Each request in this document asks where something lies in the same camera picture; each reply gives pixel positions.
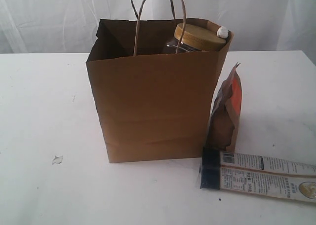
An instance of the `small debris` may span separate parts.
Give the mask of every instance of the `small debris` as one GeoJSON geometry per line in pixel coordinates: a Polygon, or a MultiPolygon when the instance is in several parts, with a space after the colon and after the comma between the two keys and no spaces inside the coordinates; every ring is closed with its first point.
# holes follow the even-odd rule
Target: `small debris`
{"type": "Polygon", "coordinates": [[[51,165],[53,165],[55,163],[56,164],[60,164],[62,161],[63,161],[63,156],[60,156],[60,157],[55,156],[55,158],[53,159],[51,165]]]}

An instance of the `barcode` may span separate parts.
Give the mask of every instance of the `barcode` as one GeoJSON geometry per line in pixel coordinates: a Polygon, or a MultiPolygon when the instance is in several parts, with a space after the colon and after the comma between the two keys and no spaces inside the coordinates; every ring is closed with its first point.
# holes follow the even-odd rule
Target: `barcode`
{"type": "Polygon", "coordinates": [[[234,164],[234,163],[235,163],[235,155],[234,155],[233,153],[227,153],[227,152],[225,152],[225,153],[224,153],[223,161],[226,162],[226,163],[232,163],[232,164],[234,164]]]}

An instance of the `white backdrop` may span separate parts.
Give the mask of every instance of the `white backdrop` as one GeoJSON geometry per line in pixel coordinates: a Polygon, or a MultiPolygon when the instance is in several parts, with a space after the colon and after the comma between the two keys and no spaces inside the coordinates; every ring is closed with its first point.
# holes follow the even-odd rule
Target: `white backdrop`
{"type": "MultiPolygon", "coordinates": [[[[230,50],[303,50],[316,63],[316,0],[184,1],[187,17],[235,33],[230,50]]],[[[100,18],[135,15],[129,0],[0,0],[0,53],[89,52],[100,18]]],[[[171,19],[169,0],[148,0],[142,18],[171,19]]]]}

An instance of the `white table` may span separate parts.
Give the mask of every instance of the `white table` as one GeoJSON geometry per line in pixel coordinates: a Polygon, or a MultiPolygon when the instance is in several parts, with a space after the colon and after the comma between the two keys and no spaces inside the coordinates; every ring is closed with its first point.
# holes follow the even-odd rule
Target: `white table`
{"type": "MultiPolygon", "coordinates": [[[[109,164],[87,56],[0,55],[1,225],[316,224],[314,205],[199,189],[199,158],[109,164]]],[[[230,52],[220,83],[237,61],[237,152],[316,164],[316,67],[230,52]]]]}

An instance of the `nutrition label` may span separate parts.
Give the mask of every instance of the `nutrition label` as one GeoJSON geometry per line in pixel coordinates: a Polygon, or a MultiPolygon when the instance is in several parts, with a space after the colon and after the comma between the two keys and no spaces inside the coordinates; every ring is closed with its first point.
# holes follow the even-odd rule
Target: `nutrition label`
{"type": "Polygon", "coordinates": [[[316,203],[316,179],[221,167],[220,189],[316,203]]]}
{"type": "Polygon", "coordinates": [[[316,177],[316,166],[314,165],[292,162],[274,157],[262,157],[221,151],[220,158],[222,166],[262,170],[270,173],[289,174],[293,176],[316,177]]]}

